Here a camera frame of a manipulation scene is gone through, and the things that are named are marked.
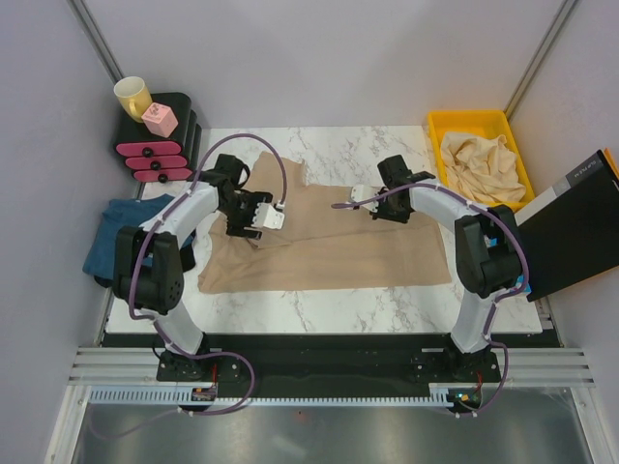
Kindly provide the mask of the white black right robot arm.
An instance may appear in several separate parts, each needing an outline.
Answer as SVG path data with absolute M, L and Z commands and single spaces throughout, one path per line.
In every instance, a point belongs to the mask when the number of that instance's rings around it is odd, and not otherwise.
M 506 205 L 489 207 L 446 188 L 433 175 L 412 172 L 402 156 L 378 163 L 384 188 L 375 218 L 405 222 L 423 213 L 455 237 L 457 277 L 464 288 L 457 322 L 451 331 L 456 348 L 443 356 L 445 373 L 465 380 L 478 368 L 475 355 L 489 344 L 497 305 L 522 293 L 529 269 L 515 214 Z

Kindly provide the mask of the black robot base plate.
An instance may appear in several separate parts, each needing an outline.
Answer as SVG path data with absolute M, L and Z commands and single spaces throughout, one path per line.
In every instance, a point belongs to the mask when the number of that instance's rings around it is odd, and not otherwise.
M 462 355 L 446 334 L 211 334 L 198 354 L 161 352 L 158 381 L 213 381 L 227 397 L 345 399 L 427 396 L 432 383 L 500 379 L 490 349 Z

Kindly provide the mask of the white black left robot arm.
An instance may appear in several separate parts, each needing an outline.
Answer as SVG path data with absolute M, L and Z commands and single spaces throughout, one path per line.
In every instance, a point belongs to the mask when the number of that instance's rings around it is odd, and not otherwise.
M 225 216 L 227 235 L 261 238 L 258 218 L 273 208 L 274 195 L 244 189 L 242 178 L 250 174 L 236 157 L 220 155 L 214 168 L 194 174 L 160 212 L 116 235 L 114 296 L 128 304 L 134 321 L 153 324 L 167 350 L 181 355 L 179 369 L 192 380 L 208 376 L 213 364 L 205 334 L 183 303 L 181 248 L 199 223 L 215 213 Z

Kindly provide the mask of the tan beige t shirt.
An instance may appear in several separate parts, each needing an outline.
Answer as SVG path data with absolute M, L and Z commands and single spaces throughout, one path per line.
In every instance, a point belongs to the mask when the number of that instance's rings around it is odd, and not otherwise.
M 205 294 L 431 286 L 452 280 L 437 222 L 414 213 L 406 223 L 373 219 L 365 209 L 335 210 L 346 187 L 308 185 L 303 164 L 260 154 L 250 191 L 288 183 L 284 223 L 259 240 L 231 237 L 226 218 L 210 228 L 212 253 L 198 277 Z

